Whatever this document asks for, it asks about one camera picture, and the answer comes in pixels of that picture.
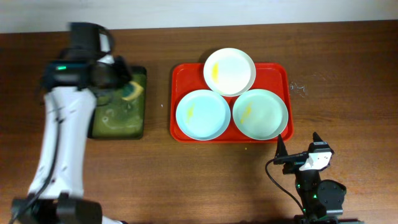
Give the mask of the light green plate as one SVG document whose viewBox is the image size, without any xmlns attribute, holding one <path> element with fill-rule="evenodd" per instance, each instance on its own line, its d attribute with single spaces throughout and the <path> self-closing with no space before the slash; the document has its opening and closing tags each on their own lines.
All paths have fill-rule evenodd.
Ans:
<svg viewBox="0 0 398 224">
<path fill-rule="evenodd" d="M 247 137 L 271 140 L 282 134 L 289 122 L 284 101 L 269 90 L 253 89 L 240 95 L 233 105 L 233 121 Z"/>
</svg>

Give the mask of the green and yellow sponge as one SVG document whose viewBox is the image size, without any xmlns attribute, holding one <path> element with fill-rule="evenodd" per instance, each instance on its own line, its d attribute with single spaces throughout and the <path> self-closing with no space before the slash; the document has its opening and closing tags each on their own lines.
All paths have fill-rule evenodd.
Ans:
<svg viewBox="0 0 398 224">
<path fill-rule="evenodd" d="M 144 91 L 144 88 L 137 82 L 131 81 L 123 87 L 122 99 L 125 101 L 135 100 Z"/>
</svg>

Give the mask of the light blue plate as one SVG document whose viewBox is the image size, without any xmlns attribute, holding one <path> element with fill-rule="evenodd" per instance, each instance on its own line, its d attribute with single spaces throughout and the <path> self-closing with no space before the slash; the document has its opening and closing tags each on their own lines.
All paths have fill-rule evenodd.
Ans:
<svg viewBox="0 0 398 224">
<path fill-rule="evenodd" d="M 209 141 L 226 131 L 231 111 L 221 95 L 211 90 L 195 90 L 179 101 L 175 118 L 186 136 L 197 141 Z"/>
</svg>

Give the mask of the white plate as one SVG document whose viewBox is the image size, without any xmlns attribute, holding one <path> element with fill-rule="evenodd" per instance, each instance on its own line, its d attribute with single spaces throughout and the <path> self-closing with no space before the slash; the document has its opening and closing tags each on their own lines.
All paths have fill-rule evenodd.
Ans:
<svg viewBox="0 0 398 224">
<path fill-rule="evenodd" d="M 213 52 L 205 61 L 203 78 L 208 87 L 222 96 L 239 96 L 248 91 L 256 79 L 252 58 L 235 48 Z"/>
</svg>

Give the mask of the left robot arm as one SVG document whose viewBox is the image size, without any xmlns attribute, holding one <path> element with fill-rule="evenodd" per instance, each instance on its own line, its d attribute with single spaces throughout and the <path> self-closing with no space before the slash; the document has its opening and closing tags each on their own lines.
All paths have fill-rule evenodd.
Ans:
<svg viewBox="0 0 398 224">
<path fill-rule="evenodd" d="M 100 95 L 122 90 L 123 100 L 131 101 L 143 91 L 113 49 L 113 37 L 103 26 L 70 24 L 70 46 L 47 65 L 40 82 L 46 116 L 39 166 L 27 197 L 12 202 L 12 222 L 111 222 L 99 203 L 83 197 L 91 117 Z"/>
</svg>

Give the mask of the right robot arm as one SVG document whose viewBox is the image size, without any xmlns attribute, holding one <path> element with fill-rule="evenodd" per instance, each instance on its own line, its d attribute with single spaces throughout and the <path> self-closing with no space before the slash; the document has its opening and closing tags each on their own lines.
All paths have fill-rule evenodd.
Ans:
<svg viewBox="0 0 398 224">
<path fill-rule="evenodd" d="M 298 154 L 289 154 L 281 135 L 277 137 L 277 149 L 273 159 L 265 165 L 265 171 L 270 180 L 291 197 L 301 210 L 300 215 L 294 216 L 294 223 L 326 223 L 349 224 L 361 223 L 360 220 L 340 220 L 343 214 L 346 187 L 334 180 L 322 180 L 320 172 L 330 166 L 334 150 L 317 133 L 312 135 L 306 151 Z M 300 198 L 294 197 L 271 176 L 269 164 L 283 165 L 284 175 L 295 176 L 295 189 Z"/>
</svg>

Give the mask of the black tray with soapy water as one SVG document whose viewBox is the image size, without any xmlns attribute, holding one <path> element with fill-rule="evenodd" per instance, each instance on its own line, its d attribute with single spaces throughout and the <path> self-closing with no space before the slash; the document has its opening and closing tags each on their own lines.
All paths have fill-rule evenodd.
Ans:
<svg viewBox="0 0 398 224">
<path fill-rule="evenodd" d="M 144 132 L 146 92 L 131 100 L 122 99 L 123 90 L 109 91 L 98 97 L 91 117 L 91 139 L 140 139 Z"/>
</svg>

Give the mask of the red plastic serving tray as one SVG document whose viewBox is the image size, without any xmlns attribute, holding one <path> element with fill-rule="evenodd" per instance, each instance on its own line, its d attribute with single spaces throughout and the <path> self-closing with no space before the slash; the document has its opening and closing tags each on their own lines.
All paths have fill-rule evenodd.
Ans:
<svg viewBox="0 0 398 224">
<path fill-rule="evenodd" d="M 265 89 L 275 93 L 283 100 L 288 110 L 288 123 L 282 131 L 282 139 L 288 141 L 294 134 L 292 107 L 290 102 L 289 82 L 283 66 L 277 63 L 256 63 L 256 79 L 253 89 Z M 170 134 L 178 142 L 198 143 L 198 140 L 185 135 L 179 128 L 176 120 L 176 109 L 179 101 L 188 93 L 195 90 L 208 89 L 203 78 L 202 63 L 182 63 L 172 72 L 172 87 L 170 100 Z M 209 143 L 276 143 L 277 138 L 255 140 L 245 136 L 233 121 L 226 131 L 219 137 L 209 140 Z"/>
</svg>

